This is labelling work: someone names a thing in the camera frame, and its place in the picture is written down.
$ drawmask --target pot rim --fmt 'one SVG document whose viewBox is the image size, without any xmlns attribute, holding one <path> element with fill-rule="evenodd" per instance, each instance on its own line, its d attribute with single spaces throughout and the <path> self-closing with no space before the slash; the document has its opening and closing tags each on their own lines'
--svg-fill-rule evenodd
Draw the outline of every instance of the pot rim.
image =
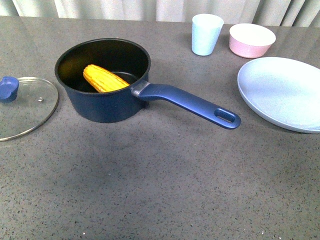
<svg viewBox="0 0 320 240">
<path fill-rule="evenodd" d="M 148 67 L 147 69 L 145 70 L 144 74 L 134 83 L 130 84 L 129 86 L 126 86 L 122 89 L 119 89 L 119 90 L 115 90 L 115 91 L 110 91 L 110 92 L 86 92 L 86 91 L 80 91 L 80 90 L 76 90 L 72 87 L 69 87 L 68 85 L 66 85 L 59 77 L 58 75 L 58 67 L 62 61 L 62 59 L 71 51 L 73 51 L 74 49 L 77 49 L 85 44 L 89 44 L 89 43 L 94 43 L 94 42 L 101 42 L 101 41 L 119 41 L 119 42 L 125 42 L 125 43 L 129 43 L 131 45 L 134 45 L 136 47 L 138 47 L 139 49 L 141 49 L 144 54 L 146 55 L 146 57 L 148 58 Z M 56 61 L 55 63 L 55 66 L 54 66 L 54 74 L 55 74 L 55 77 L 56 79 L 58 80 L 58 82 L 66 89 L 70 90 L 70 91 L 73 91 L 73 92 L 76 92 L 76 93 L 81 93 L 81 94 L 84 94 L 84 95 L 89 95 L 89 96 L 105 96 L 105 95 L 113 95 L 113 94 L 117 94 L 118 92 L 121 92 L 121 91 L 125 91 L 127 88 L 132 88 L 133 86 L 135 86 L 136 84 L 138 84 L 140 82 L 141 79 L 145 79 L 145 76 L 149 74 L 149 71 L 150 71 L 150 67 L 151 67 L 151 58 L 150 58 L 150 55 L 149 53 L 147 52 L 147 50 L 142 47 L 140 44 L 134 42 L 134 41 L 130 41 L 130 40 L 127 40 L 127 39 L 123 39 L 123 38 L 97 38 L 97 39 L 92 39 L 92 40 L 88 40 L 88 41 L 84 41 L 84 42 L 81 42 L 71 48 L 69 48 L 68 50 L 66 50 L 59 58 L 58 60 Z"/>
</svg>

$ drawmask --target plate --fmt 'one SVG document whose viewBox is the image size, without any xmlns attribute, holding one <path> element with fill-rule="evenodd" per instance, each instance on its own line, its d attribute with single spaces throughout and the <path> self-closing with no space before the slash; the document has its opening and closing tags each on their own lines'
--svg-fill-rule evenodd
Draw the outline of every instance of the plate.
<svg viewBox="0 0 320 240">
<path fill-rule="evenodd" d="M 241 67 L 237 84 L 246 104 L 265 120 L 291 131 L 320 132 L 320 69 L 262 57 Z"/>
</svg>

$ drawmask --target glass lid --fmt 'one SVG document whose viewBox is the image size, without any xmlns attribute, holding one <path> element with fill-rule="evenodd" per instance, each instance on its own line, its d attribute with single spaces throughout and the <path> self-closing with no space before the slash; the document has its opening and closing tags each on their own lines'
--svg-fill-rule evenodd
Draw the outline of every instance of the glass lid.
<svg viewBox="0 0 320 240">
<path fill-rule="evenodd" d="M 59 93 L 49 81 L 21 77 L 17 97 L 0 102 L 0 142 L 23 136 L 41 126 L 55 111 Z"/>
</svg>

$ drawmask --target pink bowl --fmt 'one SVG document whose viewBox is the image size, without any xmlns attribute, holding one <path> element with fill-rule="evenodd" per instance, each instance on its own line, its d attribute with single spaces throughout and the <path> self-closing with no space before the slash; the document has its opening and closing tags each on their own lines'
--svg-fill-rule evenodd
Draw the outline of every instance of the pink bowl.
<svg viewBox="0 0 320 240">
<path fill-rule="evenodd" d="M 251 23 L 233 25 L 229 32 L 231 51 L 248 59 L 263 56 L 276 41 L 276 35 L 271 30 Z"/>
</svg>

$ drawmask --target handle hole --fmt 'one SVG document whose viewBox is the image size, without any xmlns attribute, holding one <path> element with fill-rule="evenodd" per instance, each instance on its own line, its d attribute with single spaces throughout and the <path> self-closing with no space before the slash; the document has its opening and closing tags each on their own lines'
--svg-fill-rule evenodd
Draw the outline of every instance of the handle hole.
<svg viewBox="0 0 320 240">
<path fill-rule="evenodd" d="M 224 109 L 218 108 L 214 111 L 214 115 L 228 123 L 233 123 L 236 120 L 236 116 Z"/>
</svg>

